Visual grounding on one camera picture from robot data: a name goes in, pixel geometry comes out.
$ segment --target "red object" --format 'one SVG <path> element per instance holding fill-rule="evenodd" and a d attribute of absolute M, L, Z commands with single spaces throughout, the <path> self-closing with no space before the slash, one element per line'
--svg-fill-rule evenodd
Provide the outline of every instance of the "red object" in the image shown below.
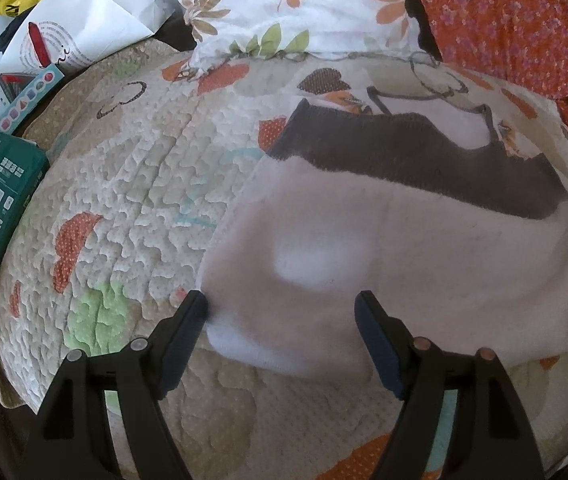
<path fill-rule="evenodd" d="M 275 143 L 279 134 L 283 131 L 284 126 L 286 126 L 286 120 L 285 117 L 277 117 L 275 119 L 269 119 L 268 121 L 259 122 L 257 143 L 264 152 L 267 152 Z"/>
<path fill-rule="evenodd" d="M 59 229 L 54 242 L 54 250 L 59 254 L 59 260 L 52 270 L 52 284 L 59 294 L 64 292 L 70 282 L 70 274 L 75 268 L 86 239 L 101 219 L 101 215 L 79 213 Z"/>
<path fill-rule="evenodd" d="M 35 54 L 37 54 L 37 59 L 42 68 L 46 68 L 51 64 L 50 56 L 46 51 L 46 43 L 44 43 L 44 38 L 42 33 L 39 31 L 39 27 L 35 23 L 29 22 L 28 24 L 28 34 L 30 36 L 30 41 L 33 42 L 35 47 Z"/>
<path fill-rule="evenodd" d="M 223 64 L 199 80 L 197 95 L 230 86 L 241 78 L 246 77 L 248 70 L 249 66 L 246 63 L 237 65 Z"/>
<path fill-rule="evenodd" d="M 6 83 L 23 83 L 28 78 L 20 75 L 1 74 L 0 76 Z"/>
<path fill-rule="evenodd" d="M 19 317 L 19 305 L 21 304 L 21 282 L 16 281 L 12 287 L 12 293 L 8 298 L 10 313 L 13 317 Z"/>

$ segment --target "cartoon print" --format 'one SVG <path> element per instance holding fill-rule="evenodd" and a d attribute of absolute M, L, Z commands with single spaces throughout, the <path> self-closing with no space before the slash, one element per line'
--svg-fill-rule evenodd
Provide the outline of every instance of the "cartoon print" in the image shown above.
<path fill-rule="evenodd" d="M 246 77 L 249 70 L 250 68 L 246 63 L 234 65 L 228 63 L 223 64 L 221 67 L 216 68 L 199 80 L 197 95 L 206 94 L 213 90 L 230 86 L 236 81 Z"/>
<path fill-rule="evenodd" d="M 101 215 L 79 213 L 66 221 L 59 229 L 54 244 L 54 250 L 59 256 L 59 260 L 54 264 L 52 270 L 52 284 L 54 290 L 59 294 L 64 292 L 68 282 L 70 282 L 70 274 L 75 268 L 77 258 L 88 235 L 102 218 Z"/>
<path fill-rule="evenodd" d="M 88 288 L 78 306 L 68 313 L 64 344 L 89 356 L 120 351 L 129 327 L 139 315 L 139 304 L 126 298 L 124 284 L 100 283 Z"/>
<path fill-rule="evenodd" d="M 306 76 L 297 88 L 314 95 L 350 90 L 350 85 L 341 79 L 341 72 L 335 68 L 318 68 Z"/>
<path fill-rule="evenodd" d="M 8 304 L 10 305 L 12 316 L 19 317 L 19 305 L 21 304 L 21 282 L 19 280 L 15 281 L 15 285 L 12 287 Z"/>
<path fill-rule="evenodd" d="M 352 93 L 346 90 L 337 92 L 328 92 L 321 96 L 328 102 L 340 106 L 342 109 L 352 114 L 372 114 L 373 110 L 361 99 L 355 97 Z"/>
<path fill-rule="evenodd" d="M 236 150 L 224 151 L 219 157 L 218 163 L 211 165 L 210 170 L 202 177 L 197 177 L 197 183 L 193 184 L 186 192 L 186 196 L 179 203 L 179 212 L 175 216 L 175 223 L 179 226 L 200 225 L 205 228 L 216 228 L 216 222 L 200 215 L 196 211 L 196 201 L 205 197 L 219 178 L 220 166 L 230 164 L 236 157 L 248 157 L 260 160 L 264 152 L 259 148 L 237 148 Z"/>
<path fill-rule="evenodd" d="M 259 147 L 265 152 L 277 140 L 277 136 L 282 132 L 286 126 L 286 117 L 276 117 L 267 121 L 259 122 L 259 137 L 257 143 Z"/>
<path fill-rule="evenodd" d="M 146 89 L 148 88 L 148 85 L 144 81 L 134 81 L 132 83 L 127 83 L 124 86 L 123 90 L 125 90 L 126 87 L 129 87 L 129 86 L 131 86 L 131 87 L 139 86 L 139 91 L 134 96 L 132 96 L 130 99 L 128 99 L 126 101 L 119 101 L 115 105 L 113 105 L 111 108 L 108 108 L 107 110 L 104 110 L 104 108 L 106 108 L 106 106 L 108 106 L 108 105 L 103 105 L 97 111 L 97 119 L 103 119 L 107 115 L 114 112 L 117 108 L 131 104 L 133 101 L 137 101 L 142 95 L 144 95 Z"/>

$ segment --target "white cloth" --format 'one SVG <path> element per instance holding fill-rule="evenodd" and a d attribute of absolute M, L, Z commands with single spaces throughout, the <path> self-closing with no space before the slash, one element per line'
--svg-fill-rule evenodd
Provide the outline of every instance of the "white cloth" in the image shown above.
<path fill-rule="evenodd" d="M 74 73 L 150 37 L 177 5 L 174 0 L 41 0 L 10 41 L 0 73 L 41 71 L 31 22 L 38 26 L 51 62 Z"/>
<path fill-rule="evenodd" d="M 458 115 L 440 110 L 436 125 L 459 126 L 446 137 L 472 151 L 486 133 Z M 488 346 L 515 365 L 568 351 L 568 200 L 543 219 L 520 218 L 266 156 L 213 235 L 197 285 L 213 347 L 279 372 L 368 380 L 353 318 L 361 290 L 413 335 L 447 351 Z"/>

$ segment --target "white towel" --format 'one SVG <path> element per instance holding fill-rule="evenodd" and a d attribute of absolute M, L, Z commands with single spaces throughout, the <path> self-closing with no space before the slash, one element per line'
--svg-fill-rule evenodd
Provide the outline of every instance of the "white towel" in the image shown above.
<path fill-rule="evenodd" d="M 568 194 L 546 157 L 508 155 L 487 107 L 431 122 L 424 102 L 369 95 L 387 116 L 302 103 L 231 205 L 197 279 L 213 347 L 369 380 L 353 301 L 372 290 L 446 351 L 488 346 L 505 365 L 568 351 Z"/>

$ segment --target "green package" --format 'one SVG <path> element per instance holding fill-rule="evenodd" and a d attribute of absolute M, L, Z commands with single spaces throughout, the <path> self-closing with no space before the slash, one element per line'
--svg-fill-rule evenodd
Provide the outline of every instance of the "green package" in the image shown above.
<path fill-rule="evenodd" d="M 46 154 L 36 145 L 0 134 L 0 265 L 12 234 L 48 168 Z"/>

